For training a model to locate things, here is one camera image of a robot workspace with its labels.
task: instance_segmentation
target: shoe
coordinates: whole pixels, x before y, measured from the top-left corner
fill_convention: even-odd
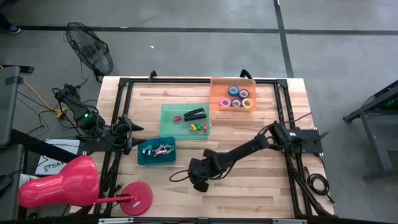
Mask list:
[[[17,27],[17,26],[10,26],[7,29],[7,33],[9,34],[18,34],[21,31],[21,28]]]

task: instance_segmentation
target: plastic tray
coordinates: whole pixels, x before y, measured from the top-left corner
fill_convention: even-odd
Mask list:
[[[228,88],[231,85],[236,85],[240,90],[246,89],[249,92],[249,99],[252,101],[251,108],[221,106],[220,101],[223,98],[233,99],[239,98],[238,96],[230,96]],[[256,101],[256,81],[247,78],[221,78],[213,77],[210,82],[210,109],[217,111],[240,111],[252,112],[257,108]]]
[[[175,162],[177,158],[176,149],[171,151],[169,154],[159,156],[158,158],[154,156],[148,156],[142,153],[142,150],[145,149],[148,145],[152,145],[152,150],[160,147],[161,144],[168,144],[169,146],[175,147],[175,138],[166,137],[166,138],[157,138],[157,139],[148,139],[146,142],[138,145],[137,150],[137,162],[142,166],[151,166],[151,165],[161,165],[161,164],[172,164]]]
[[[185,122],[184,114],[198,108],[203,108],[207,118],[195,121]],[[174,121],[174,116],[181,116],[181,121]],[[210,113],[208,103],[179,103],[179,104],[163,104],[162,116],[160,118],[160,136],[173,136],[176,139],[207,139],[210,134]],[[207,126],[207,132],[203,129],[200,131],[192,131],[191,124],[199,124]]]

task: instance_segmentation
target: concrete floor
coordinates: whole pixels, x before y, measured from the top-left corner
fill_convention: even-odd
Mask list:
[[[280,0],[280,5],[286,29],[398,29],[398,2],[394,0]],[[88,26],[278,28],[272,0],[19,0],[3,13],[15,24],[35,26],[79,21]],[[171,76],[236,76],[245,68],[254,77],[286,77],[279,34],[97,35],[111,49],[112,75],[148,75],[156,70]],[[34,74],[24,78],[53,105],[51,88],[82,82],[79,60],[63,41],[63,32],[0,34],[0,43],[0,62],[35,67]],[[342,120],[344,114],[397,79],[398,36],[288,35],[287,43],[294,77],[305,79],[315,124],[320,131],[330,132],[323,147],[336,214],[398,223],[398,180],[363,182],[363,174],[379,170],[376,153],[359,121],[348,125]],[[82,98],[97,99],[100,84],[85,66],[83,75],[90,80],[80,92]],[[25,86],[20,91],[33,96]],[[52,114],[44,114],[44,119],[50,131],[39,138],[74,134],[61,128]],[[37,115],[18,103],[14,127],[27,132],[37,125]]]

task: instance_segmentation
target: wooden tabletop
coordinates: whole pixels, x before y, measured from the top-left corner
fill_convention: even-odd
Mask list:
[[[99,93],[97,108],[108,124],[111,122],[119,78],[104,77]],[[294,117],[298,118],[311,111],[304,81],[301,78],[289,78],[287,81]],[[159,137],[162,104],[205,103],[209,101],[209,94],[209,83],[135,83],[128,116],[145,130],[133,132],[133,136]],[[123,110],[125,95],[126,88],[119,115]],[[291,218],[294,216],[284,155],[270,149],[255,152],[240,160],[225,179],[208,181],[210,186],[207,193],[193,189],[189,180],[177,183],[169,181],[173,173],[188,168],[191,158],[201,159],[204,149],[229,151],[251,140],[263,126],[278,120],[273,86],[256,85],[256,95],[257,109],[252,113],[211,111],[210,137],[205,140],[177,141],[177,161],[174,164],[140,166],[137,164],[137,147],[133,148],[130,155],[122,156],[117,183],[122,182],[127,186],[131,182],[141,181],[147,183],[153,191],[153,204],[142,215],[143,217]],[[313,128],[311,116],[301,119],[296,124],[302,129]],[[91,156],[101,170],[104,153],[96,152]],[[311,173],[325,175],[319,158],[305,154],[303,163]],[[302,193],[298,186],[297,189],[300,208],[305,212]],[[328,212],[334,213],[327,197],[315,196]],[[112,216],[126,216],[126,214],[120,206],[116,206],[113,208]]]

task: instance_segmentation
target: red round base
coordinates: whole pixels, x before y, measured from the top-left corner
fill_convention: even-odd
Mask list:
[[[138,216],[144,214],[152,205],[153,195],[149,186],[142,182],[134,182],[122,191],[122,194],[137,196],[130,202],[120,203],[120,207],[127,215]]]

